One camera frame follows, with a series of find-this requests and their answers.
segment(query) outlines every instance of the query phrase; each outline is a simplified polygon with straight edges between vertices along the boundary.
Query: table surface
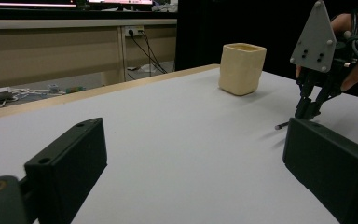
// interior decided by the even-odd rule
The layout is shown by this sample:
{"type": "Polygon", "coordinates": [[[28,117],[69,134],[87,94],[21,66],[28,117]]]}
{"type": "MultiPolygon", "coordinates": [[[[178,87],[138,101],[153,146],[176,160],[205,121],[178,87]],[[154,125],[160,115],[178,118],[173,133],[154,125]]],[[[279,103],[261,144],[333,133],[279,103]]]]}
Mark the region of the table surface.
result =
{"type": "MultiPolygon", "coordinates": [[[[296,82],[263,72],[234,96],[218,78],[210,65],[0,109],[0,175],[23,178],[62,133],[103,118],[108,165],[75,224],[337,224],[282,162],[287,129],[274,126],[294,115],[296,82]]],[[[358,97],[321,111],[315,122],[358,143],[358,97]]]]}

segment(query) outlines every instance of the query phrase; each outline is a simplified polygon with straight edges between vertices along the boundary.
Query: wall socket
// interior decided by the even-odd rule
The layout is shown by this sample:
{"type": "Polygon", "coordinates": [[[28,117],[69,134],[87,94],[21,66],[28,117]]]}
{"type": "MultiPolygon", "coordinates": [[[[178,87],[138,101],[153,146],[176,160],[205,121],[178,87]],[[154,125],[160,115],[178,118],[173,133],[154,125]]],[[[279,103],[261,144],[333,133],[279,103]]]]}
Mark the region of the wall socket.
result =
{"type": "Polygon", "coordinates": [[[143,25],[125,26],[124,29],[125,29],[125,32],[126,32],[126,36],[130,36],[130,33],[129,33],[130,30],[132,30],[133,35],[136,36],[136,35],[142,35],[142,33],[139,32],[139,31],[143,31],[144,27],[143,27],[143,25]]]}

